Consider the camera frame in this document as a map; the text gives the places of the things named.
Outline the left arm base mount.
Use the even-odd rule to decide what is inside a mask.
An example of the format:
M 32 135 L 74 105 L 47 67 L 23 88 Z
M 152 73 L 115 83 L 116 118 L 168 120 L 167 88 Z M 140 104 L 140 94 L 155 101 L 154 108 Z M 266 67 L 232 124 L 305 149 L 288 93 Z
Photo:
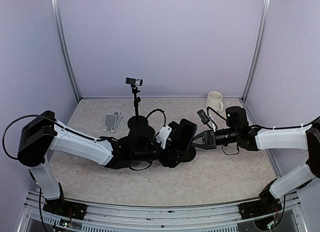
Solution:
M 86 215 L 87 205 L 68 200 L 62 202 L 48 200 L 45 202 L 43 210 L 54 215 L 83 221 Z

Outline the blue phone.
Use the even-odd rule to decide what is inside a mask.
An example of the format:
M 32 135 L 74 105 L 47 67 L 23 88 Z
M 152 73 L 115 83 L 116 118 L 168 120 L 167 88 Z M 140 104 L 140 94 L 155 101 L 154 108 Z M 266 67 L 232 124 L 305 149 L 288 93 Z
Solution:
M 198 126 L 185 118 L 180 120 L 178 126 L 178 136 L 175 141 L 177 150 L 185 152 L 189 149 L 190 144 L 195 136 Z

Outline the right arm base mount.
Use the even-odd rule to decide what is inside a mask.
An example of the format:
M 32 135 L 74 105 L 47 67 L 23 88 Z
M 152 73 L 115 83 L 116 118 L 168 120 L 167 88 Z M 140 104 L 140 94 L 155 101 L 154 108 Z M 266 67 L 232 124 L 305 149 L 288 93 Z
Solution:
M 239 211 L 242 220 L 260 217 L 282 210 L 279 199 L 260 198 L 255 201 L 239 204 Z

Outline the short black phone stand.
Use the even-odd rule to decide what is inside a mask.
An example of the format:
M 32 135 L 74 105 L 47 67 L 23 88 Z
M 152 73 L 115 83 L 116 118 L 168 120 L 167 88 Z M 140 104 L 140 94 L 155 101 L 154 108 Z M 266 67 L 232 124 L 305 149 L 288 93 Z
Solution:
M 191 162 L 196 157 L 196 149 L 191 146 L 182 158 L 183 163 Z

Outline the white folding phone stand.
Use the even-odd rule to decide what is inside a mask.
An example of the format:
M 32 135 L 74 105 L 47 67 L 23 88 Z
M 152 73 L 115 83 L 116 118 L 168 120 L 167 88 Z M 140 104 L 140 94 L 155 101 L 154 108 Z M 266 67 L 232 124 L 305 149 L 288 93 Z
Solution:
M 104 116 L 102 131 L 107 133 L 115 133 L 122 118 L 123 115 L 120 112 L 107 113 Z

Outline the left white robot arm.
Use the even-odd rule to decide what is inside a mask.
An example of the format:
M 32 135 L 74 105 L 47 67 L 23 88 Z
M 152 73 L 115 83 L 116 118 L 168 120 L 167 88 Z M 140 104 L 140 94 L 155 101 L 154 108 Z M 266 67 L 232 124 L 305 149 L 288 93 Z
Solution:
M 154 161 L 174 168 L 188 155 L 198 128 L 183 118 L 179 123 L 172 121 L 163 126 L 159 132 L 142 123 L 131 126 L 128 135 L 120 139 L 96 138 L 58 122 L 50 110 L 33 118 L 21 131 L 17 159 L 29 169 L 45 199 L 61 215 L 70 210 L 70 203 L 64 199 L 62 186 L 46 160 L 48 151 L 71 154 L 113 170 Z

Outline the tall black phone stand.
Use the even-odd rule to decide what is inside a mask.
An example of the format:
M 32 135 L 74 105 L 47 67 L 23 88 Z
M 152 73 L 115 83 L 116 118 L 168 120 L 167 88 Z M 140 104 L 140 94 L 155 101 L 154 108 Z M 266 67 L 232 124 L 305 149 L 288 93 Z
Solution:
M 139 87 L 142 86 L 143 80 L 127 77 L 125 79 L 125 83 L 127 85 L 130 85 L 131 92 L 134 96 L 133 106 L 135 114 L 127 122 L 130 133 L 132 133 L 133 135 L 153 137 L 155 135 L 155 130 L 151 126 L 149 126 L 148 119 L 145 116 L 139 114 L 139 103 L 141 102 L 141 98 L 138 96 L 138 93 L 141 92 L 139 90 Z

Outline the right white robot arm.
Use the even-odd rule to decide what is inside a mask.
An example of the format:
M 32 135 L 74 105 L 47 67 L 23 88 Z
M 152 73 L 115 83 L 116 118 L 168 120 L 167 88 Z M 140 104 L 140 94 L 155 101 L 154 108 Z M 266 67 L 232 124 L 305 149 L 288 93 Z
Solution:
M 231 106 L 225 110 L 227 128 L 205 130 L 193 139 L 193 147 L 213 150 L 235 143 L 237 147 L 251 152 L 269 149 L 298 149 L 308 152 L 307 161 L 284 176 L 270 182 L 260 193 L 256 210 L 266 214 L 276 201 L 287 193 L 302 188 L 320 176 L 320 120 L 291 127 L 263 127 L 249 125 L 246 110 Z

